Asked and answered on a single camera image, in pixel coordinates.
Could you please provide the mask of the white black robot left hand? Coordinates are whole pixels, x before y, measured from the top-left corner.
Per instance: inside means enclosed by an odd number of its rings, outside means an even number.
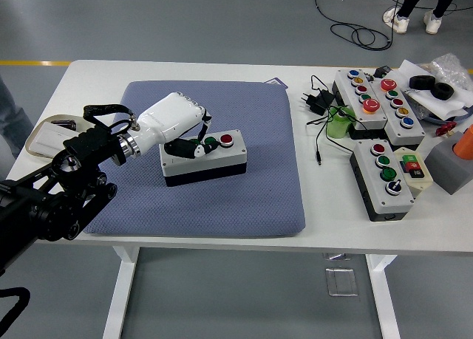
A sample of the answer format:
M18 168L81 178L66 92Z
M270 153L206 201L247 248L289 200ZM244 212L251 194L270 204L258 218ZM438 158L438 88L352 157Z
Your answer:
M180 92L172 92L139 115L129 129L133 139L131 146L138 156L161 144L172 156L188 159L202 157L217 148L216 143L202 143L210 123L211 115L204 107ZM203 127L197 136L197 143L181 138L199 124Z

